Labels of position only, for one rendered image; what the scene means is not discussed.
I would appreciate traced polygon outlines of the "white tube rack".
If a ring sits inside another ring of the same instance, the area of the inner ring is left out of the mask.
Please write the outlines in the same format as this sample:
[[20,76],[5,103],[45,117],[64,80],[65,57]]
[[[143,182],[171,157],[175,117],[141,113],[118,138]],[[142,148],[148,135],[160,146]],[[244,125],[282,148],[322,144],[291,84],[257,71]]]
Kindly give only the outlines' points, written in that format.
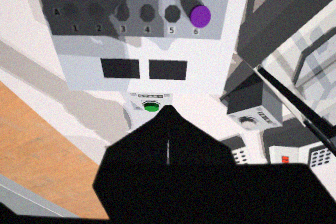
[[242,138],[225,143],[225,145],[231,149],[237,164],[251,164],[247,147]]

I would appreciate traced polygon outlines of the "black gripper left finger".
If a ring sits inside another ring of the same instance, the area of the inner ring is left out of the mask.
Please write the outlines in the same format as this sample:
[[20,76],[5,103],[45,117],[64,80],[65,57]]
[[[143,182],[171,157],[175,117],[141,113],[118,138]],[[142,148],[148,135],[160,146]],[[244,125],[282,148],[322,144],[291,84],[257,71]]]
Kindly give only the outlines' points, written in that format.
[[134,131],[107,147],[105,162],[157,162],[167,164],[168,105]]

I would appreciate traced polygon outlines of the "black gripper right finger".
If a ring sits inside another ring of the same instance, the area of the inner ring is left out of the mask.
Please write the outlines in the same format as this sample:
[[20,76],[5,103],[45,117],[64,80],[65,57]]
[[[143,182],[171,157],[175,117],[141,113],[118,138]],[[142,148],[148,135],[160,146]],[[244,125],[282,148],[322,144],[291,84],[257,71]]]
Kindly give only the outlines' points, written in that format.
[[236,164],[231,149],[168,105],[169,164]]

